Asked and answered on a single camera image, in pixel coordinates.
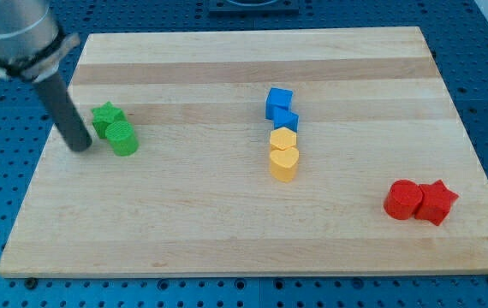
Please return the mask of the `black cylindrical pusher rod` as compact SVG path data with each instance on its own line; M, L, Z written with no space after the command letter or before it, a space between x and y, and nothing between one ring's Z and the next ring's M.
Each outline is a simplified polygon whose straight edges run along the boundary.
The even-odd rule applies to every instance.
M51 116L65 144L73 152L83 152L92 145L92 138L68 94L59 73L34 81L33 87Z

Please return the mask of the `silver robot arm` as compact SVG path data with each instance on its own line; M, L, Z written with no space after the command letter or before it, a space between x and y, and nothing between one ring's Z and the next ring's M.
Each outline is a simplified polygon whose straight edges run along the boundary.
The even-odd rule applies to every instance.
M71 151L82 152L92 138L59 73L63 58L80 44L67 34L47 1L0 0L0 74L33 85L57 131Z

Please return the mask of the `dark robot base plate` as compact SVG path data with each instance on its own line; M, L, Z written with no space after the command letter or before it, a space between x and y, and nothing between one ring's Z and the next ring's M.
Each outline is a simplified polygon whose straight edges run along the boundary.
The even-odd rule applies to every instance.
M210 14L297 13L300 0L207 0Z

